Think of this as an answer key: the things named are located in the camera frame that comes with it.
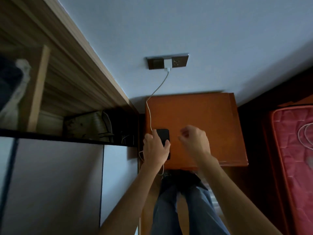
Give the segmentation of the person's right hand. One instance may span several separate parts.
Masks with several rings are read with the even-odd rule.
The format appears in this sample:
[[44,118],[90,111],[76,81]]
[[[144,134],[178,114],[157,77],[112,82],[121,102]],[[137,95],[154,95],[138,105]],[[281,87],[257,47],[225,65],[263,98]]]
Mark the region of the person's right hand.
[[187,125],[180,130],[178,138],[187,154],[195,161],[198,167],[202,167],[203,164],[211,159],[210,144],[205,131],[195,126]]

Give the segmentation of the person's left hand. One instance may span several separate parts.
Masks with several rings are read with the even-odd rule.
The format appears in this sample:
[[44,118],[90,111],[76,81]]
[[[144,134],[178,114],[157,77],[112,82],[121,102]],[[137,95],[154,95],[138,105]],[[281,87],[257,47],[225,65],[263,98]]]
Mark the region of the person's left hand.
[[152,134],[145,134],[143,143],[143,164],[150,169],[160,170],[169,154],[162,154],[163,145],[156,129],[152,130]]

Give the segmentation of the black smartphone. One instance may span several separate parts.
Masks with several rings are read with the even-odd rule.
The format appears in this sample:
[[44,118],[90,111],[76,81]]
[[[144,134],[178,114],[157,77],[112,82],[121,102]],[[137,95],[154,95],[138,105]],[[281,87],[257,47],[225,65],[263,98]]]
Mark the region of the black smartphone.
[[170,133],[168,129],[156,129],[159,135],[162,145],[165,146],[166,141],[170,141]]

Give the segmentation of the person's right forearm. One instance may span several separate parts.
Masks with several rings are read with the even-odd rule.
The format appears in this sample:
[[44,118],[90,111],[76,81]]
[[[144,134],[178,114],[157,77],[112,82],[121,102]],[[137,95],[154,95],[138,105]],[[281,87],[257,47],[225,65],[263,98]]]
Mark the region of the person's right forearm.
[[229,178],[216,158],[200,153],[195,161],[211,187],[232,235],[282,235]]

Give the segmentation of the person's left forearm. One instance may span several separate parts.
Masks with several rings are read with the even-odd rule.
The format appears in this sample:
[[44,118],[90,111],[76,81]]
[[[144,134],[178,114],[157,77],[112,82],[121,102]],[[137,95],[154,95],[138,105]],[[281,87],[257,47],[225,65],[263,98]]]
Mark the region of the person's left forearm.
[[145,162],[139,174],[106,218],[98,235],[135,235],[152,183],[163,162]]

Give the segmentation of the brown wooden nightstand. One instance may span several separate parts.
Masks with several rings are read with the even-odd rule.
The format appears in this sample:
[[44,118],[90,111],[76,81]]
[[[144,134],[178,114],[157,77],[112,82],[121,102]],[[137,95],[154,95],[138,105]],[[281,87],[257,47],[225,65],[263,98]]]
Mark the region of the brown wooden nightstand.
[[211,154],[221,166],[248,166],[237,104],[233,93],[200,93],[153,96],[146,106],[146,133],[168,129],[170,159],[165,170],[197,170],[178,139],[187,125],[205,131]]

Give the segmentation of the person's blue jeans legs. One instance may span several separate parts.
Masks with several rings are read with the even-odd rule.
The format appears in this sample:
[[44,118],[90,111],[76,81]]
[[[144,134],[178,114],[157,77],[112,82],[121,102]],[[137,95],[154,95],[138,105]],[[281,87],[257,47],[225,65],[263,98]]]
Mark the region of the person's blue jeans legs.
[[178,193],[187,203],[189,235],[230,235],[214,209],[207,187],[193,171],[186,170],[164,171],[154,206],[151,235],[182,235]]

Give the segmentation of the olive bag in wardrobe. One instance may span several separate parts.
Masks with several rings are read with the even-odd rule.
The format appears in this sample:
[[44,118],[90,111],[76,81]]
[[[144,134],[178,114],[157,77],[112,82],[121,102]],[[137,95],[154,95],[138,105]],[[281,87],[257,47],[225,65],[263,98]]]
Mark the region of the olive bag in wardrobe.
[[65,120],[63,135],[67,138],[114,142],[111,120],[103,110]]

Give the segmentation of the red patterned mattress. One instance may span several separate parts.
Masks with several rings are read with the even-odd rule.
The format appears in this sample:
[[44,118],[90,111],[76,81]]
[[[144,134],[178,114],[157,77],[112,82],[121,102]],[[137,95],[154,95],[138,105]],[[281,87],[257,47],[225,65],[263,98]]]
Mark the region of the red patterned mattress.
[[290,106],[262,121],[286,235],[313,235],[313,105]]

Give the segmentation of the wooden wardrobe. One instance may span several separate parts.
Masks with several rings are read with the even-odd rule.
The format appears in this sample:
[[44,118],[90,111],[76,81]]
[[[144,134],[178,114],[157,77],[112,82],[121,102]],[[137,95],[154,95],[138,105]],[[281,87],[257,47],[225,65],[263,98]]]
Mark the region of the wooden wardrobe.
[[[0,0],[0,55],[31,66],[18,129],[0,129],[0,235],[96,235],[137,175],[137,110],[58,0]],[[63,135],[102,110],[113,143]]]

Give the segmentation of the white cloth in wardrobe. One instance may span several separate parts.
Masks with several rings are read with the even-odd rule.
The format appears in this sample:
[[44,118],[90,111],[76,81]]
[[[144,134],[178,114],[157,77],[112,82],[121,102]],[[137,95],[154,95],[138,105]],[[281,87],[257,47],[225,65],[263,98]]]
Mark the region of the white cloth in wardrobe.
[[17,130],[19,103],[30,80],[26,59],[12,61],[0,55],[0,129]]

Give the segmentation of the grey wall socket panel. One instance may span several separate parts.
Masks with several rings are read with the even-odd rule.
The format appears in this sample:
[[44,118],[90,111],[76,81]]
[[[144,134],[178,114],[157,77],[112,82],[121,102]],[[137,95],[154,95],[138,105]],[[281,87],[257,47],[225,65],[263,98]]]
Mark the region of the grey wall socket panel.
[[186,67],[189,59],[189,53],[158,55],[146,57],[147,67],[149,70],[169,70],[172,68]]

